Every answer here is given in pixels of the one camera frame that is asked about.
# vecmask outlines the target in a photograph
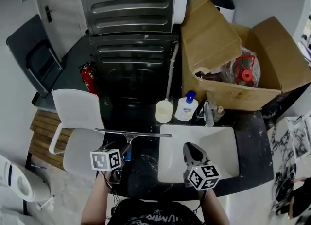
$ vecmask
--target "white bottle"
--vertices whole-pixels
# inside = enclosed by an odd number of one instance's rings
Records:
[[[199,103],[194,97],[196,93],[193,90],[188,91],[186,97],[180,98],[178,100],[178,107],[175,113],[176,119],[180,121],[191,120],[195,110],[197,109]]]

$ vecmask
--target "chair backrest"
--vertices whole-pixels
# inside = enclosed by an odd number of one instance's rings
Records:
[[[52,91],[56,111],[66,128],[104,128],[97,95],[76,90]]]

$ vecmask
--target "red fire extinguisher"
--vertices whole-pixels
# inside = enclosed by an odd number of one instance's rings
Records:
[[[86,84],[90,93],[99,95],[94,70],[89,63],[81,65],[79,68],[83,82]]]

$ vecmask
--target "fiducial marker cube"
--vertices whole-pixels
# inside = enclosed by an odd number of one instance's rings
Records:
[[[197,190],[214,188],[221,178],[217,165],[193,166],[188,180]]]
[[[118,149],[101,149],[90,152],[92,169],[109,172],[121,166]]]

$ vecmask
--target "gray chair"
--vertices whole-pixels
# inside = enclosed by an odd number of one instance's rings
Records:
[[[52,91],[56,111],[61,120],[49,147],[52,154],[64,154],[64,169],[74,175],[95,180],[96,171],[92,170],[90,152],[101,147],[104,129],[97,95],[75,90],[59,89]],[[65,151],[56,152],[55,146],[63,128],[75,128],[67,142]]]

